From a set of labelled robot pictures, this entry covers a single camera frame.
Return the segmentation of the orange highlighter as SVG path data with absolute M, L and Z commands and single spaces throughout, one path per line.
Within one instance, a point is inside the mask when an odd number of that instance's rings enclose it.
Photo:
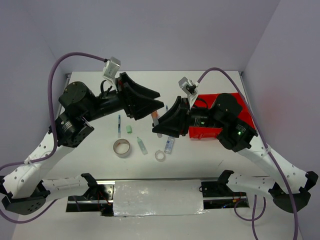
M 153 121 L 153 126 L 157 126 L 159 124 L 159 119 L 158 118 L 152 118 Z

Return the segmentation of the left blue pen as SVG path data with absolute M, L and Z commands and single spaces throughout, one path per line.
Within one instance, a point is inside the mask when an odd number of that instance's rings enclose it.
M 118 115 L 117 119 L 117 136 L 120 139 L 121 138 L 121 115 Z

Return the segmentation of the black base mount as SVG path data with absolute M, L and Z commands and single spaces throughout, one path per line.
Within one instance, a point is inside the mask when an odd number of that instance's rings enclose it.
M 104 217 L 112 217 L 113 211 L 113 184 L 99 184 L 89 173 L 81 174 L 87 182 L 88 189 L 82 195 L 88 201 L 96 201 L 99 213 Z
M 202 181 L 198 190 L 202 193 L 205 210 L 232 209 L 236 204 L 238 208 L 249 207 L 245 192 L 225 190 L 216 181 Z

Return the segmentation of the red compartment tray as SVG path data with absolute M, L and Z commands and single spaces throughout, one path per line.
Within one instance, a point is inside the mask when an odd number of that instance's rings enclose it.
M 192 108 L 208 109 L 209 119 L 213 122 L 190 126 L 188 130 L 190 139 L 215 139 L 227 124 L 236 120 L 241 120 L 256 129 L 249 109 L 238 92 L 233 92 L 230 96 L 226 93 L 200 94 Z

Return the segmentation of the orange highlighter cap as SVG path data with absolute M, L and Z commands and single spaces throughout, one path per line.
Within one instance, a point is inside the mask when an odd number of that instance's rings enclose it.
M 157 111 L 152 112 L 152 113 L 151 113 L 151 117 L 152 117 L 153 119 L 158 119 L 158 118 L 159 118 L 158 112 L 157 112 Z

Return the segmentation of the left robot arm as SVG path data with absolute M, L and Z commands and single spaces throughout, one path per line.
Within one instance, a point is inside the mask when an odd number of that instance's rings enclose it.
M 1 178 L 4 209 L 29 215 L 53 200 L 70 196 L 95 198 L 101 187 L 89 173 L 60 179 L 46 179 L 46 175 L 93 132 L 91 121 L 121 110 L 129 118 L 140 120 L 164 106 L 159 97 L 158 92 L 135 83 L 125 72 L 115 80 L 113 90 L 100 95 L 83 82 L 70 83 L 58 99 L 64 110 L 41 143 L 23 163 Z

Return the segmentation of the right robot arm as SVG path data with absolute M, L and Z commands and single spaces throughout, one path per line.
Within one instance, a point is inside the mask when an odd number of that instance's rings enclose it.
M 252 193 L 271 199 L 288 213 L 300 211 L 309 203 L 309 190 L 316 185 L 318 175 L 299 169 L 265 145 L 257 130 L 239 118 L 242 110 L 230 93 L 219 94 L 211 107 L 190 107 L 187 98 L 178 96 L 152 131 L 178 138 L 185 136 L 191 127 L 221 129 L 216 137 L 220 144 L 250 160 L 267 176 L 245 176 L 224 170 L 217 180 L 218 192 L 223 196 L 232 192 Z

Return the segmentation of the large tape roll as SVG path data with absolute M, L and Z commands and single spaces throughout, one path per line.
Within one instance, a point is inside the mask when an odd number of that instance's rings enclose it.
M 114 154 L 119 158 L 127 158 L 132 151 L 131 144 L 126 139 L 118 139 L 112 146 Z

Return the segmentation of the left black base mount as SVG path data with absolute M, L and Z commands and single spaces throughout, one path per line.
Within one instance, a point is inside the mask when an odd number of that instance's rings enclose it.
M 88 201 L 96 201 L 99 213 L 104 217 L 112 217 L 113 211 L 113 184 L 99 184 L 89 173 L 81 174 L 87 182 L 88 189 L 82 195 Z

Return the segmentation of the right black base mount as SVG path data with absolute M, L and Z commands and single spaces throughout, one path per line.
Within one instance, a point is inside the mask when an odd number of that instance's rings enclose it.
M 249 207 L 245 192 L 225 190 L 216 181 L 202 181 L 198 190 L 202 193 L 205 210 L 232 209 L 236 204 L 238 208 Z

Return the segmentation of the white foil panel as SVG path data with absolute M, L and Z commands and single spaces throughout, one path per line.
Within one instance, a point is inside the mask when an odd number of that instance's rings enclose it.
M 113 214 L 117 217 L 187 216 L 205 213 L 201 181 L 118 181 Z

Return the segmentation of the small clear tape roll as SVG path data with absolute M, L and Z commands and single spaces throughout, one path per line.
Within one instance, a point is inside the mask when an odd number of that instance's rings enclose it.
M 164 162 L 166 160 L 166 154 L 162 150 L 157 150 L 154 153 L 154 157 L 157 162 Z

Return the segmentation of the green highlighter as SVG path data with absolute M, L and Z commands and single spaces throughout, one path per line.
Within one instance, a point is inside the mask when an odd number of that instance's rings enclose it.
M 139 146 L 142 154 L 143 155 L 147 155 L 148 151 L 146 149 L 146 146 L 145 146 L 145 144 L 143 143 L 143 141 L 139 137 L 137 137 L 137 143 L 138 143 L 138 146 Z

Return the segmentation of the blue spray bottle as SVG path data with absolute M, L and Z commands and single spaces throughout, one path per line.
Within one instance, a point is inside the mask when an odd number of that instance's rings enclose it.
M 166 144 L 165 144 L 165 148 L 164 148 L 164 152 L 166 154 L 170 154 L 173 150 L 173 145 L 175 142 L 175 138 L 173 136 L 169 136 L 167 138 Z

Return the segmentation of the green highlighter cap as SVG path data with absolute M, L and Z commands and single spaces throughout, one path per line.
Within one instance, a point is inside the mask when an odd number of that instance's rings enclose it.
M 128 134 L 131 134 L 131 133 L 133 132 L 132 127 L 131 127 L 130 125 L 127 125 L 127 126 L 126 126 L 126 132 L 127 132 Z

